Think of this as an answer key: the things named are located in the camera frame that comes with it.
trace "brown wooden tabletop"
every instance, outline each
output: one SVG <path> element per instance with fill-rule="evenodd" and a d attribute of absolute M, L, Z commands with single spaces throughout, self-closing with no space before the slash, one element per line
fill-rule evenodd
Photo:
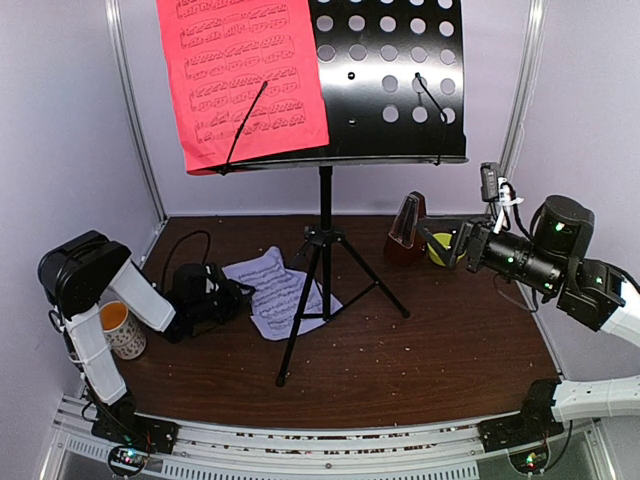
<path fill-rule="evenodd" d="M 174 218 L 145 266 L 158 282 L 175 241 L 196 229 L 213 237 L 209 261 L 221 266 L 280 247 L 290 259 L 313 217 Z M 248 308 L 230 323 L 171 345 L 148 333 L 145 353 L 120 371 L 147 414 L 273 428 L 359 428 L 426 424 L 518 410 L 529 385 L 556 377 L 527 312 L 494 290 L 492 272 L 472 275 L 422 259 L 387 263 L 391 217 L 337 217 L 351 243 L 407 308 L 403 319 L 377 289 L 335 321 L 298 339 L 284 388 L 275 387 L 284 342 L 264 340 Z M 169 273 L 199 262 L 202 238 L 186 241 Z M 367 283 L 336 247 L 333 291 L 346 302 Z M 501 284 L 515 298 L 515 286 Z"/>

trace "white mug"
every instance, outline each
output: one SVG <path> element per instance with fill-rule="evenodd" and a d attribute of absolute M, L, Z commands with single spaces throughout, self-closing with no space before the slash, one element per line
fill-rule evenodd
<path fill-rule="evenodd" d="M 123 360 L 139 357 L 147 346 L 147 337 L 135 316 L 122 302 L 109 302 L 100 309 L 105 337 L 113 352 Z"/>

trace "music stand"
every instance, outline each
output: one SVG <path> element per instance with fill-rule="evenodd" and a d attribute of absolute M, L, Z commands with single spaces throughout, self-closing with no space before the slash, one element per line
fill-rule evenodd
<path fill-rule="evenodd" d="M 286 382 L 302 320 L 330 321 L 379 287 L 406 318 L 409 311 L 333 225 L 334 165 L 466 163 L 460 0 L 310 0 L 331 144 L 214 167 L 246 171 L 316 166 L 320 225 L 305 229 L 299 259 L 313 249 L 276 385 Z M 331 251 L 342 245 L 372 283 L 331 312 Z M 304 312 L 322 257 L 322 313 Z"/>

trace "red paper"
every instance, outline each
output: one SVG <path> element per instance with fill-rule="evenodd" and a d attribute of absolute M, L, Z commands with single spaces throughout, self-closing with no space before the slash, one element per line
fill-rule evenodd
<path fill-rule="evenodd" d="M 158 0 L 187 172 L 329 143 L 306 0 Z"/>

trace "yellow object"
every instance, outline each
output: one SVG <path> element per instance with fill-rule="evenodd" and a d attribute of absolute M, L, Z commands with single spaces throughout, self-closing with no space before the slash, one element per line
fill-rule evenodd
<path fill-rule="evenodd" d="M 450 233 L 434 233 L 433 236 L 443 247 L 449 248 L 449 246 L 451 245 L 452 235 Z M 462 255 L 459 255 L 458 259 L 456 260 L 456 263 L 462 260 L 462 257 L 464 257 L 464 255 L 465 255 L 464 253 Z M 429 245 L 429 258 L 436 265 L 440 265 L 441 267 L 446 266 L 444 262 L 440 259 L 436 251 L 431 247 L 431 245 Z"/>

